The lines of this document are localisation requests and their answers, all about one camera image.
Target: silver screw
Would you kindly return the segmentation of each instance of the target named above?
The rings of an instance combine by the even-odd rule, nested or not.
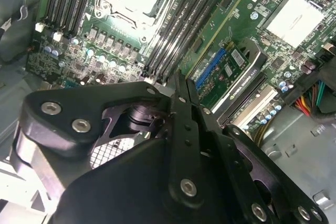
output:
[[[178,99],[179,99],[181,102],[186,102],[186,100],[185,100],[183,97],[178,97]]]
[[[148,91],[149,94],[155,94],[155,91],[152,90],[151,88],[147,88],[147,91]]]
[[[252,212],[253,214],[262,222],[265,222],[267,220],[267,215],[265,211],[261,208],[261,206],[257,203],[253,203],[252,206]]]
[[[211,111],[207,108],[203,108],[203,111],[205,112],[205,114],[210,115]]]
[[[239,130],[237,130],[236,128],[233,128],[233,130],[232,130],[236,135],[240,135],[240,132],[239,132]]]
[[[184,192],[185,195],[189,197],[194,197],[197,194],[197,188],[195,184],[187,178],[181,180],[181,190]]]
[[[78,133],[87,133],[91,129],[91,125],[84,119],[76,119],[72,122],[72,128]]]
[[[62,111],[62,108],[57,103],[45,102],[42,104],[41,110],[48,115],[57,115]]]
[[[322,221],[322,217],[320,216],[319,212],[317,212],[314,208],[311,208],[310,211],[319,221]]]
[[[299,206],[298,211],[305,220],[310,220],[310,215],[303,207]]]

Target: blue connector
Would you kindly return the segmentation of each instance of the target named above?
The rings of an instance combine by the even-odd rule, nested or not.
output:
[[[211,71],[215,68],[215,66],[219,63],[224,55],[226,55],[226,51],[224,48],[221,48],[196,81],[196,89],[199,89],[199,87],[203,84],[203,82],[206,80]]]

